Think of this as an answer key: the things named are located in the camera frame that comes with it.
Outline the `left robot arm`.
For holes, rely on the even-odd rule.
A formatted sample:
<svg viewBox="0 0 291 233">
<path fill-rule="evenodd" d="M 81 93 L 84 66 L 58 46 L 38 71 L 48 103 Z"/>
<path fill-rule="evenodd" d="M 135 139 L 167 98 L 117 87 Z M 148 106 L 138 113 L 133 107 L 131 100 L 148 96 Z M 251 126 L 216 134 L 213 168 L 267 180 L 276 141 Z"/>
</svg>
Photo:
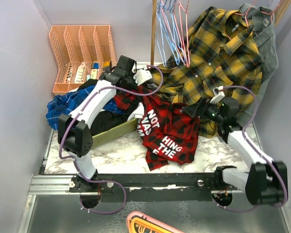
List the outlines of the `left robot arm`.
<svg viewBox="0 0 291 233">
<path fill-rule="evenodd" d="M 71 158 L 81 179 L 81 186 L 90 192 L 96 189 L 97 170 L 89 151 L 93 145 L 90 128 L 103 107 L 115 97 L 117 90 L 131 92 L 137 87 L 133 68 L 137 62 L 124 55 L 116 66 L 102 72 L 94 89 L 70 114 L 58 118 L 58 143 L 60 159 Z"/>
</svg>

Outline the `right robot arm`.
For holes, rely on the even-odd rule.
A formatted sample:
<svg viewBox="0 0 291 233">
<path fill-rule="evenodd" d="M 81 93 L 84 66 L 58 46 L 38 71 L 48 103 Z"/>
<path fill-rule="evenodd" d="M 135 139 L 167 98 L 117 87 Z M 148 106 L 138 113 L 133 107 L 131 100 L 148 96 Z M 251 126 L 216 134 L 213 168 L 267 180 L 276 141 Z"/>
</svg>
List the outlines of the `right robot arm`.
<svg viewBox="0 0 291 233">
<path fill-rule="evenodd" d="M 221 139 L 243 159 L 249 172 L 235 166 L 219 166 L 213 184 L 219 190 L 233 186 L 243 191 L 254 206 L 262 204 L 283 205 L 288 200 L 287 166 L 266 155 L 246 134 L 237 122 L 238 101 L 224 97 L 221 106 L 201 98 L 196 104 L 183 107 L 183 112 L 193 118 L 208 119 L 217 123 Z"/>
</svg>

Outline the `red black plaid shirt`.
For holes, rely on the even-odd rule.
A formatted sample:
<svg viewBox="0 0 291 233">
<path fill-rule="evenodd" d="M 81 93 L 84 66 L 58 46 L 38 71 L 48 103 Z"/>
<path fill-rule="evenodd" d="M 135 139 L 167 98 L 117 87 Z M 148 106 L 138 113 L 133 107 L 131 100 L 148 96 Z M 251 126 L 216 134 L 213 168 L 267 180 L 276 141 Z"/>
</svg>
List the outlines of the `red black plaid shirt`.
<svg viewBox="0 0 291 233">
<path fill-rule="evenodd" d="M 199 119 L 185 114 L 182 103 L 171 104 L 158 94 L 140 86 L 132 95 L 119 91 L 114 101 L 121 110 L 142 103 L 144 114 L 137 123 L 137 133 L 146 148 L 145 160 L 149 170 L 175 162 L 192 163 L 198 144 Z"/>
</svg>

